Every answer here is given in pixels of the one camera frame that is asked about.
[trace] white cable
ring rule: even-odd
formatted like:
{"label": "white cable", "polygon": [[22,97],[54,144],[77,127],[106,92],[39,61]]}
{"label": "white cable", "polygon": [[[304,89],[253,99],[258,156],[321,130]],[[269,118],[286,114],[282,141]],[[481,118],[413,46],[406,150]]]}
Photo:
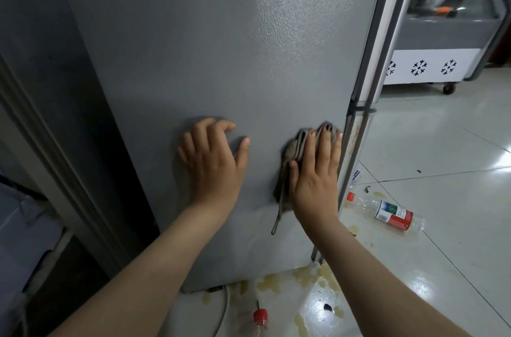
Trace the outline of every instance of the white cable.
{"label": "white cable", "polygon": [[224,323],[225,319],[227,318],[227,310],[229,308],[229,287],[227,285],[225,285],[223,291],[225,294],[224,311],[222,314],[222,318],[220,319],[220,324],[218,324],[217,330],[215,331],[213,337],[218,337],[220,335],[220,330],[222,329],[223,323]]}

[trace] bottle cap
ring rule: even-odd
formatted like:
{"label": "bottle cap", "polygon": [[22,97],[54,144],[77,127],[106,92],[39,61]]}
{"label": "bottle cap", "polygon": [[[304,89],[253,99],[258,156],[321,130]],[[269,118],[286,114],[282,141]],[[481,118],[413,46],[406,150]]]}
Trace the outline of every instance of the bottle cap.
{"label": "bottle cap", "polygon": [[266,309],[257,309],[254,311],[254,322],[265,322],[268,321],[268,312]]}

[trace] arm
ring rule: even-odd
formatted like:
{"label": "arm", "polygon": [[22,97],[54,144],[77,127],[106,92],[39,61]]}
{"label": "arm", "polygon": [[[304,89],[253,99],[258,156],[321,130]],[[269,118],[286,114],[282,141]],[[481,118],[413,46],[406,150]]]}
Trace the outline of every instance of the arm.
{"label": "arm", "polygon": [[234,158],[225,136],[234,127],[207,118],[184,134],[178,153],[192,174],[191,205],[52,337],[157,335],[192,264],[238,198],[250,140]]}
{"label": "arm", "polygon": [[339,221],[340,138],[331,147],[330,132],[323,129],[316,158],[315,132],[309,133],[302,171],[295,162],[290,164],[290,196],[297,219],[329,263],[361,333],[366,337],[469,337],[406,287]]}

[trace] caster wheel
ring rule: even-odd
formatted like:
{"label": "caster wheel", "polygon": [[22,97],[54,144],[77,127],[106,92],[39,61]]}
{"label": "caster wheel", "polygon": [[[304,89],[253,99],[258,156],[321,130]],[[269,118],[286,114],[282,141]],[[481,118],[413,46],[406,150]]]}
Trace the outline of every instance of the caster wheel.
{"label": "caster wheel", "polygon": [[456,91],[456,83],[445,83],[444,84],[444,94],[445,95],[450,95],[452,93],[454,93],[454,91]]}

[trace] finger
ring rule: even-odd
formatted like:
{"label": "finger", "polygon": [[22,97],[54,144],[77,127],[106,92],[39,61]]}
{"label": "finger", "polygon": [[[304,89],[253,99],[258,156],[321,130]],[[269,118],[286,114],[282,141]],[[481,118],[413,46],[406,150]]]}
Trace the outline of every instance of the finger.
{"label": "finger", "polygon": [[210,124],[207,128],[209,149],[211,151],[222,149],[229,151],[230,153],[225,132],[234,130],[235,128],[236,124],[226,119],[218,120],[215,123]]}
{"label": "finger", "polygon": [[205,118],[192,126],[190,134],[192,135],[196,152],[209,152],[208,134],[206,132],[206,128],[214,122],[214,118]]}
{"label": "finger", "polygon": [[296,185],[298,184],[298,178],[300,172],[298,170],[298,164],[295,160],[289,162],[289,195],[294,195],[296,191]]}
{"label": "finger", "polygon": [[337,169],[339,169],[339,161],[341,160],[342,132],[338,131],[332,146],[332,154],[330,155],[330,165],[328,167],[328,174],[332,177],[337,177]]}
{"label": "finger", "polygon": [[326,124],[319,135],[318,153],[316,157],[316,173],[327,174],[330,164],[330,140],[332,139],[332,125]]}
{"label": "finger", "polygon": [[316,130],[309,130],[309,135],[305,140],[305,149],[303,151],[302,170],[303,172],[314,173],[314,164],[316,163]]}
{"label": "finger", "polygon": [[184,149],[180,146],[177,148],[177,153],[179,154],[179,157],[181,158],[181,160],[186,164],[188,165],[188,158],[187,158],[187,155],[186,153],[184,152]]}
{"label": "finger", "polygon": [[250,146],[250,138],[245,137],[240,143],[238,147],[238,151],[236,152],[236,156],[234,160],[236,161],[236,167],[243,174],[245,173],[245,169],[248,163],[248,147]]}
{"label": "finger", "polygon": [[188,159],[193,158],[195,155],[195,145],[193,144],[192,134],[190,134],[190,132],[186,132],[183,135],[183,144],[181,147]]}

